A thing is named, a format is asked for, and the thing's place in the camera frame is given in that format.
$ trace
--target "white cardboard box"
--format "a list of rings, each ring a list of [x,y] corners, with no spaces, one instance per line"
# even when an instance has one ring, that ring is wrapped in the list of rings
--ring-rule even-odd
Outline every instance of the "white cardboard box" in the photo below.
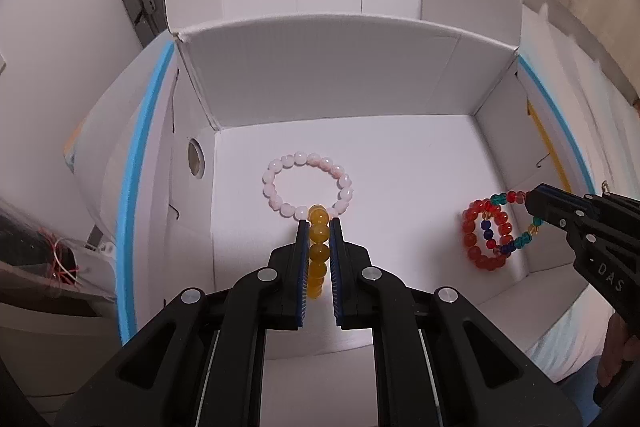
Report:
[[[292,242],[296,224],[270,209],[261,177],[271,159],[298,150],[330,156],[352,176],[347,241],[408,286],[454,286],[520,349],[584,290],[551,227],[494,273],[477,270],[461,242],[470,201],[541,182],[593,192],[602,171],[579,108],[536,73],[558,76],[554,61],[544,51],[518,57],[520,0],[166,0],[166,11],[170,33],[114,82],[76,146],[92,215],[118,242],[125,340],[185,287],[229,288]],[[529,22],[531,49],[546,45],[545,24]],[[192,140],[204,164],[197,176]],[[337,193],[308,167],[276,182],[294,205],[331,204]],[[511,214],[514,235],[527,219]],[[294,425],[299,413],[308,425],[335,424],[346,410],[349,425],[374,425],[374,387],[358,376],[372,376],[370,344],[369,331],[335,326],[326,282],[304,328],[268,334],[263,423]],[[297,381],[287,371],[321,367],[332,368],[331,389],[310,378],[306,394],[341,405],[279,415],[275,395]]]

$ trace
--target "orange edge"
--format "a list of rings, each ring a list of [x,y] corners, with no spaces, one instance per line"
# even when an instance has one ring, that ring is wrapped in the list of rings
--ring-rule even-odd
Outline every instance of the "orange edge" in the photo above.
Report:
[[[540,134],[542,141],[545,143],[546,151],[549,153],[549,156],[551,156],[551,160],[554,163],[554,167],[558,172],[558,177],[560,178],[562,188],[564,189],[565,192],[570,192],[571,194],[573,194],[574,192],[571,190],[571,185],[569,184],[569,178],[567,177],[566,172],[564,172],[564,168],[562,167],[562,163],[560,162],[558,153],[556,152],[556,149],[553,143],[551,142],[549,135],[546,133],[545,127],[542,125],[542,122],[540,121],[540,117],[536,113],[536,110],[533,109],[533,105],[531,104],[531,102],[529,102],[529,99],[527,99],[527,112],[529,113],[529,116],[533,119],[533,123],[536,124],[538,133]]]

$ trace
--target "hand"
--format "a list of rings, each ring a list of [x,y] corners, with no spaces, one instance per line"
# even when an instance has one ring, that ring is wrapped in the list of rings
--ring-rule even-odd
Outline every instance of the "hand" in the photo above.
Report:
[[[598,364],[598,383],[607,387],[616,376],[623,360],[633,362],[640,359],[640,340],[632,337],[626,323],[617,313],[611,315],[604,349]]]

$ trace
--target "yellow bead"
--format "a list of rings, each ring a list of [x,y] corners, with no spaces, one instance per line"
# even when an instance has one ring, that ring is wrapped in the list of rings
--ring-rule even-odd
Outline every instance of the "yellow bead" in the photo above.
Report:
[[[324,208],[324,206],[322,206],[321,204],[315,204],[309,209],[309,216],[314,210],[318,210],[318,208],[322,208],[322,210],[326,212],[326,208]]]
[[[307,287],[322,286],[324,284],[324,277],[309,277],[306,280]]]
[[[326,274],[326,264],[318,263],[318,261],[311,261],[309,263],[309,278],[311,277],[324,277]]]
[[[314,243],[324,243],[327,239],[329,239],[329,227],[326,225],[321,225],[320,223],[311,225],[311,228],[309,229],[309,239],[311,239]]]
[[[329,259],[329,247],[322,243],[316,243],[309,248],[309,259],[318,263],[325,263]]]
[[[321,295],[322,295],[322,286],[306,289],[306,296],[309,297],[310,299],[317,299]]]
[[[309,221],[312,225],[320,224],[327,225],[329,223],[329,214],[324,208],[316,208],[312,212],[309,212]]]

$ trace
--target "screw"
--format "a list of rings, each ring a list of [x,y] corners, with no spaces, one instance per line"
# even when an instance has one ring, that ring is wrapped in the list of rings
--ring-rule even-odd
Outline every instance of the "screw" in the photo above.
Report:
[[[182,292],[180,295],[180,300],[185,304],[193,304],[200,300],[200,292],[196,290],[196,288],[190,288]]]
[[[262,268],[258,272],[258,279],[263,282],[273,281],[278,276],[278,272],[273,268]]]
[[[458,292],[453,288],[440,288],[438,297],[443,302],[455,302],[458,300]]]
[[[382,277],[382,272],[380,268],[376,268],[375,266],[367,266],[364,270],[362,270],[362,276],[369,281],[377,281]]]

